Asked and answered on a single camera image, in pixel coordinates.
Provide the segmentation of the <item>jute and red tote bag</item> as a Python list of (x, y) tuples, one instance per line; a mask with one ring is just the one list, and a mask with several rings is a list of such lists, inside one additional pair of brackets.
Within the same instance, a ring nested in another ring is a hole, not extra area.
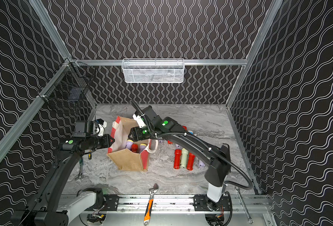
[(116, 164), (119, 170), (147, 171), (150, 154), (157, 151), (158, 141), (129, 139), (128, 135), (134, 127), (139, 127), (137, 121), (117, 117), (111, 130), (111, 137), (115, 142), (108, 148), (107, 156)]

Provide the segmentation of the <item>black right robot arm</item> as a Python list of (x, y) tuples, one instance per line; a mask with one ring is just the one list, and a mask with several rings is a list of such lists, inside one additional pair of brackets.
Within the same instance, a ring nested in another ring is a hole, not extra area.
[[(176, 120), (170, 117), (162, 119), (150, 105), (141, 109), (133, 100), (130, 101), (130, 104), (136, 110), (135, 115), (138, 122), (138, 126), (132, 128), (128, 135), (131, 140), (153, 139), (171, 141), (195, 155), (208, 167), (205, 173), (205, 179), (209, 183), (205, 198), (207, 209), (214, 211), (218, 208), (218, 202), (221, 200), (227, 184), (244, 190), (253, 188), (252, 180), (247, 174), (231, 162), (229, 145), (217, 147), (205, 142), (184, 129)], [(231, 168), (235, 168), (244, 177), (247, 185), (225, 180)]]

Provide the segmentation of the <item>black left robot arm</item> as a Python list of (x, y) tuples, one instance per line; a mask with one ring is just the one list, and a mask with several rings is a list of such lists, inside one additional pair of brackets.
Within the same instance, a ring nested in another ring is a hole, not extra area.
[(55, 159), (42, 184), (24, 208), (15, 210), (11, 223), (15, 226), (66, 226), (71, 212), (59, 211), (59, 201), (67, 180), (85, 154), (112, 146), (115, 139), (105, 132), (102, 119), (77, 121), (70, 139), (62, 140), (55, 150)]

